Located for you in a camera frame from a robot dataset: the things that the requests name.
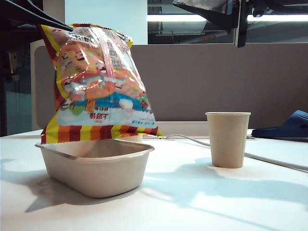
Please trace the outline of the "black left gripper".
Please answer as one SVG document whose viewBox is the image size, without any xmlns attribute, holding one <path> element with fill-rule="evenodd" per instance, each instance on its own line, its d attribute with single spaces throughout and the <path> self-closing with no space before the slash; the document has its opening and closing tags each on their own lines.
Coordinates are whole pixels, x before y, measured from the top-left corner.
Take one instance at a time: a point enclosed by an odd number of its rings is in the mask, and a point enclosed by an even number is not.
<svg viewBox="0 0 308 231">
<path fill-rule="evenodd" d="M 18 47 L 42 39 L 37 25 L 73 31 L 71 26 L 43 11 L 41 0 L 2 0 L 0 2 L 0 79 L 12 82 L 18 76 L 11 58 Z"/>
</svg>

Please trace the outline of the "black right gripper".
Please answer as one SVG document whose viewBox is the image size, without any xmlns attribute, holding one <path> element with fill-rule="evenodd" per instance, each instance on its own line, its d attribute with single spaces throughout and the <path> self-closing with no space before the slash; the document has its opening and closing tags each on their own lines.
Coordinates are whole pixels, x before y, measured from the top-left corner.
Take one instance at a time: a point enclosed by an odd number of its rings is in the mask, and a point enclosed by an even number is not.
<svg viewBox="0 0 308 231">
<path fill-rule="evenodd" d="M 174 0 L 178 8 L 199 15 L 225 31 L 232 30 L 232 0 Z M 261 17 L 271 13 L 266 0 L 240 0 L 238 25 L 234 29 L 233 44 L 242 48 L 246 44 L 247 16 Z"/>
</svg>

